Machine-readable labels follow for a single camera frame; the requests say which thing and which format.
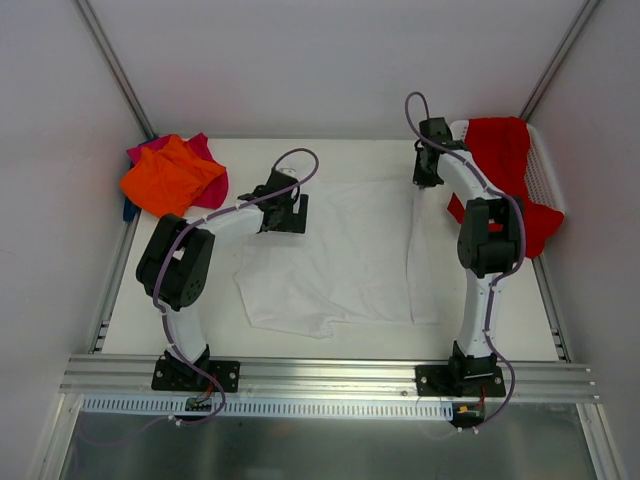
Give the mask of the white t shirt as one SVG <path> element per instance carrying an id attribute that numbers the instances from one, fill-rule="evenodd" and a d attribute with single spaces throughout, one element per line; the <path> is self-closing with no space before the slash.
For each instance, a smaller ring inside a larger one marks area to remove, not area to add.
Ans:
<path id="1" fill-rule="evenodd" d="M 437 323 L 420 205 L 403 180 L 312 185 L 304 234 L 245 241 L 235 281 L 250 325 L 325 339 L 335 323 Z"/>

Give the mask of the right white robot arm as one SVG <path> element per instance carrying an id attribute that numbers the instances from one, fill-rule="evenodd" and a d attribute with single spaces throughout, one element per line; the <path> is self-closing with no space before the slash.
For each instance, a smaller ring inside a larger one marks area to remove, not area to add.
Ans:
<path id="1" fill-rule="evenodd" d="M 447 365 L 427 374 L 426 382 L 440 392 L 466 396 L 494 385 L 499 372 L 491 326 L 501 283 L 524 260 L 522 207 L 481 171 L 444 118 L 425 119 L 414 132 L 418 137 L 414 184 L 420 188 L 447 184 L 464 209 L 456 246 L 467 285 L 462 326 Z"/>

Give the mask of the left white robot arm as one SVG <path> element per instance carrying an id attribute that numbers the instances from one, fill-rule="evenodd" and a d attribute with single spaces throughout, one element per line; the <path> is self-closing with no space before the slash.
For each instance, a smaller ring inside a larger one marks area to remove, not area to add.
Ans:
<path id="1" fill-rule="evenodd" d="M 303 234 L 309 196 L 286 171 L 273 170 L 266 183 L 236 205 L 196 219 L 162 216 L 136 267 L 136 280 L 158 310 L 167 340 L 166 359 L 188 390 L 208 381 L 210 350 L 195 303 L 203 294 L 213 254 L 260 233 Z"/>

